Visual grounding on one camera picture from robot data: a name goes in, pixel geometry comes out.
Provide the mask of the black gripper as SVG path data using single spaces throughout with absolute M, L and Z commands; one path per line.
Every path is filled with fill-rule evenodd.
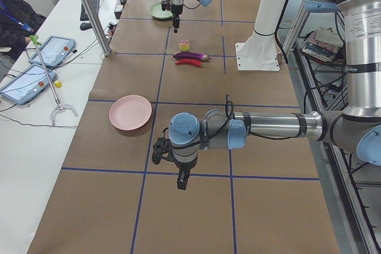
M 179 26 L 180 26 L 179 16 L 183 12 L 183 5 L 182 4 L 180 4 L 180 5 L 172 4 L 171 12 L 173 14 L 173 31 L 174 31 L 174 33 L 177 33 Z
M 196 163 L 175 163 L 175 166 L 179 169 L 177 188 L 179 190 L 186 190 L 189 180 L 189 173 L 191 172 L 191 169 L 196 166 Z

